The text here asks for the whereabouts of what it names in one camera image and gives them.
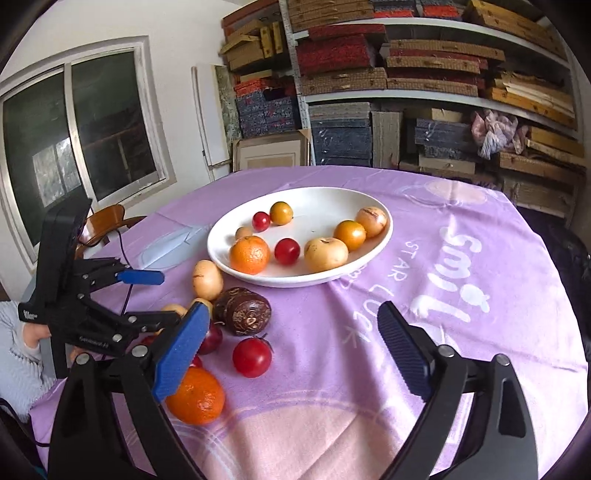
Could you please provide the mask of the operator left hand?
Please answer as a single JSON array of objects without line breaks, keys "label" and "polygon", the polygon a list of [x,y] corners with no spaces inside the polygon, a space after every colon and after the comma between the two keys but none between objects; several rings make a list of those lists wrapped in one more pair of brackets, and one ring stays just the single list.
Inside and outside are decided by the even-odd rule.
[{"label": "operator left hand", "polygon": [[34,360],[41,360],[40,341],[48,339],[51,332],[46,325],[22,323],[20,338],[24,352]]}]

